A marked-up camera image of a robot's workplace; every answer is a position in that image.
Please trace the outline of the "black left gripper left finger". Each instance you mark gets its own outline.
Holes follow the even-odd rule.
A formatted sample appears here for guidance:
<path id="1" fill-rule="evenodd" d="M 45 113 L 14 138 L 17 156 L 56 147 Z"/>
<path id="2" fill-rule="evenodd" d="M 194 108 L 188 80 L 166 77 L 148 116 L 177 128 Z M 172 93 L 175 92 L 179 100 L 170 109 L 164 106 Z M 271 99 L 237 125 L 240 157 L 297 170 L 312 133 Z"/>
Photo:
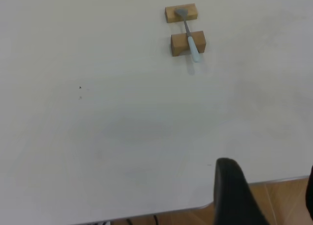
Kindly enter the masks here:
<path id="1" fill-rule="evenodd" d="M 215 225 L 268 225 L 239 164 L 219 158 L 215 166 Z"/>

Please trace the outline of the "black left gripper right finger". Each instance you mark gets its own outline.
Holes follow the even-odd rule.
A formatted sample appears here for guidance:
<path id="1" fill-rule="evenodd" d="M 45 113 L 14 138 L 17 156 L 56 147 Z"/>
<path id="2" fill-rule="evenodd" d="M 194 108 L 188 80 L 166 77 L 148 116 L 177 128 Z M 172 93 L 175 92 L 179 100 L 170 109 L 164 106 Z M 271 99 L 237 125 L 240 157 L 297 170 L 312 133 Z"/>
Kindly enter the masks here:
<path id="1" fill-rule="evenodd" d="M 313 166 L 311 168 L 311 173 L 308 178 L 305 202 L 306 202 L 307 211 L 311 217 L 311 220 L 313 220 Z"/>

